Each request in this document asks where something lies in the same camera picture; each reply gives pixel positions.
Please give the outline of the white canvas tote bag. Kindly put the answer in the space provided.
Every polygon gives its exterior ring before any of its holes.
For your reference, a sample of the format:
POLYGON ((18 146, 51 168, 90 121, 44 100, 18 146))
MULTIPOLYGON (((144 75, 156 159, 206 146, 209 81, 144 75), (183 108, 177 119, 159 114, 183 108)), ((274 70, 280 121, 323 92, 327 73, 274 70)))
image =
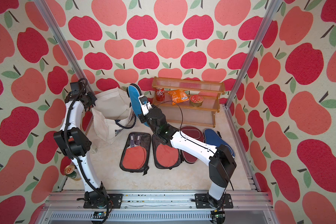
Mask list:
POLYGON ((95 97, 95 106, 91 110, 94 130, 99 138, 112 144, 123 130, 135 126, 136 116, 130 98, 118 87, 98 93, 95 97))

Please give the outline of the black paddle case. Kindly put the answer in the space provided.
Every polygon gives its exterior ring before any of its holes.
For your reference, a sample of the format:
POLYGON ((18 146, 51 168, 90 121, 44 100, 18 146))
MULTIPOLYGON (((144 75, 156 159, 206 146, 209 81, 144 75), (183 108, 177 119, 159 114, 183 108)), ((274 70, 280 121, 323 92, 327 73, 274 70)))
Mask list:
POLYGON ((182 163, 179 150, 164 145, 155 134, 152 135, 152 147, 155 166, 158 169, 173 169, 182 163))
POLYGON ((123 149, 119 167, 130 173, 146 175, 152 137, 149 133, 131 132, 123 149))

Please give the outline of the blue paddle case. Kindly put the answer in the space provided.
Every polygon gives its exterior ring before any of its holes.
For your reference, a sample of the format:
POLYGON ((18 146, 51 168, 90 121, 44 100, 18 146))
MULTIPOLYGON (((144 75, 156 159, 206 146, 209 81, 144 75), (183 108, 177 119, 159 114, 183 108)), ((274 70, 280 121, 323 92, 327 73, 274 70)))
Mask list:
POLYGON ((225 142, 220 135, 220 132, 216 132, 213 129, 210 128, 206 128, 203 132, 203 135, 205 137, 205 143, 209 144, 209 145, 214 145, 219 147, 220 145, 225 145, 228 147, 233 159, 235 159, 236 154, 235 151, 233 150, 233 148, 227 143, 225 142))

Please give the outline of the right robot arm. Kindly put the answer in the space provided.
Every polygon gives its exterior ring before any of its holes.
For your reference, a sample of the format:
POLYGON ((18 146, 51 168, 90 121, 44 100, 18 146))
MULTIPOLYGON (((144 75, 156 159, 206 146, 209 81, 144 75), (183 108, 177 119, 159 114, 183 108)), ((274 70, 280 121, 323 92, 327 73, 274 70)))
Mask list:
POLYGON ((206 202, 214 209, 221 209, 224 193, 230 183, 237 164, 226 145, 209 145, 189 137, 170 125, 160 108, 150 103, 141 106, 138 115, 141 123, 146 122, 164 145, 185 151, 209 167, 212 181, 206 202))

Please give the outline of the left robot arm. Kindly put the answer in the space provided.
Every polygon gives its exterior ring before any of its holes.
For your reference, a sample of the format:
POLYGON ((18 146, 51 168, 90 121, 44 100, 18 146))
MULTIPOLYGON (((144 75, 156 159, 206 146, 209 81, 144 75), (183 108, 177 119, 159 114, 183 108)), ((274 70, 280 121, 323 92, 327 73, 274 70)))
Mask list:
POLYGON ((92 142, 81 131, 82 112, 95 105, 97 98, 89 93, 74 95, 70 93, 65 99, 66 113, 60 131, 54 133, 54 140, 62 153, 70 158, 84 182, 84 208, 108 209, 109 197, 103 183, 99 181, 91 163, 89 151, 92 142))

